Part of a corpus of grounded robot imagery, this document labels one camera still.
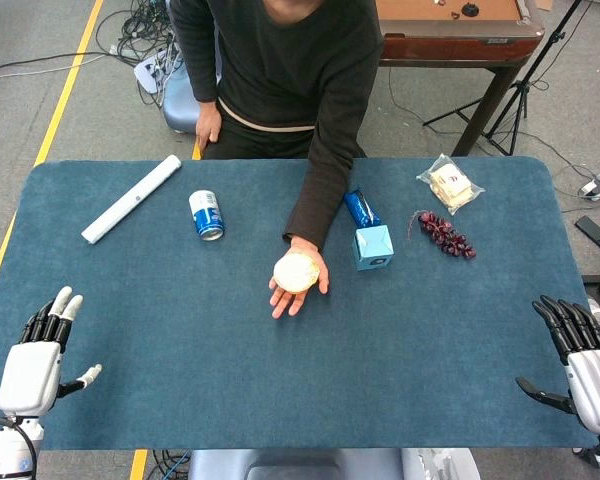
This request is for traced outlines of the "person's left hand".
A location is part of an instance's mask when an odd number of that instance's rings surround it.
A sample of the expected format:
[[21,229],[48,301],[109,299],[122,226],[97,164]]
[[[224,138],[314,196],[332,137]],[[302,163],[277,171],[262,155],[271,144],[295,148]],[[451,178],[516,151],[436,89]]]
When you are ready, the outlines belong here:
[[[319,267],[319,276],[317,286],[321,294],[326,295],[329,290],[329,270],[318,249],[318,247],[300,236],[293,235],[290,241],[290,247],[286,252],[289,254],[303,254],[310,257]],[[269,289],[272,291],[269,303],[273,308],[272,317],[280,319],[284,313],[289,316],[295,316],[302,308],[307,290],[293,293],[281,288],[274,277],[271,277],[268,283]]]

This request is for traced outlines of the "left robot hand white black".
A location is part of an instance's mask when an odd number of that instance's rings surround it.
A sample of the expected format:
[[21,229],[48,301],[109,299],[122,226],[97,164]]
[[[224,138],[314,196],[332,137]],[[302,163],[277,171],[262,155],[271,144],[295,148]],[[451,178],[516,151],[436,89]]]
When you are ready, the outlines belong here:
[[89,387],[103,367],[95,364],[63,383],[61,366],[84,298],[69,286],[32,314],[7,355],[0,383],[0,411],[7,417],[42,417],[55,401]]

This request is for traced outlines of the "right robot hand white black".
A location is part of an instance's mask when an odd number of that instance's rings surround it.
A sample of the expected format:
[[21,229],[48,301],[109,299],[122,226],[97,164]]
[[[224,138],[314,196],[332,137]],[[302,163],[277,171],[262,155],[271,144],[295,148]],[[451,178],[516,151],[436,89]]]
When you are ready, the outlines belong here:
[[542,295],[532,303],[544,321],[561,365],[569,394],[549,393],[524,377],[516,384],[533,400],[575,415],[591,433],[600,436],[600,325],[583,305]]

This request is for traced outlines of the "person's right hand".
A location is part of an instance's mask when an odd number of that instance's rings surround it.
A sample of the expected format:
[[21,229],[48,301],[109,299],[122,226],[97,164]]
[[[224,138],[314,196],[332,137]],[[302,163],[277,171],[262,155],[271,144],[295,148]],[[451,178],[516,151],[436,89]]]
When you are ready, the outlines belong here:
[[206,147],[216,143],[222,126],[222,116],[215,102],[199,102],[199,117],[196,123],[196,144],[200,154]]

